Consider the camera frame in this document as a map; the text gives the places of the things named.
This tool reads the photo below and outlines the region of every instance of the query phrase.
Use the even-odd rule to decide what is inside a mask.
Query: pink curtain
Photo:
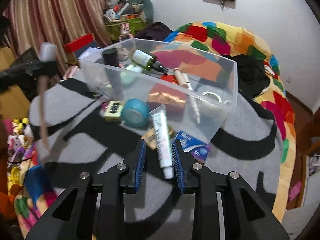
[[[3,13],[11,22],[9,42],[17,56],[30,47],[38,53],[44,41],[55,44],[63,74],[63,44],[87,33],[94,33],[101,46],[111,43],[102,21],[105,5],[106,0],[11,0]]]

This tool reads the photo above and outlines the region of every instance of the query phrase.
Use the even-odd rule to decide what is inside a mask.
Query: small bottle
[[[126,3],[121,9],[120,11],[116,14],[116,18],[119,19],[120,16],[123,14],[123,12],[125,11],[125,9],[127,9],[129,7],[130,3]]]
[[[115,13],[117,13],[117,11],[119,10],[119,5],[118,4],[116,4],[115,6],[114,6],[114,8],[113,8],[113,11],[115,12]]]
[[[139,49],[136,49],[132,54],[132,61],[147,71],[154,69],[155,71],[159,71],[164,74],[167,74],[168,72],[168,69],[157,61],[157,57],[155,55],[147,54]]]

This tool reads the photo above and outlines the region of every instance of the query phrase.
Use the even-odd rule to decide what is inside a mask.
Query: white tape roll
[[[203,96],[207,96],[211,99],[215,99],[218,102],[222,103],[221,97],[216,93],[205,91],[205,92],[202,92],[201,94]],[[218,106],[212,105],[210,103],[206,103],[201,100],[198,100],[198,107],[200,110],[200,115],[205,115],[206,117],[209,117],[209,118],[214,118],[219,113],[219,111],[222,110]]]

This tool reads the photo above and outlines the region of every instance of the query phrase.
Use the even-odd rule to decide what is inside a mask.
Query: pink slipper
[[[297,195],[299,195],[301,191],[302,182],[299,180],[293,187],[289,189],[289,202],[294,200]]]

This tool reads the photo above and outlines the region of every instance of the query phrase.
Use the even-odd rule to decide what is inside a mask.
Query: green basket
[[[126,21],[119,21],[116,23],[105,24],[107,32],[110,34],[112,40],[118,41],[120,37],[120,30],[122,23],[130,24],[130,33],[135,37],[136,33],[142,31],[146,27],[146,23],[140,17],[128,19]]]

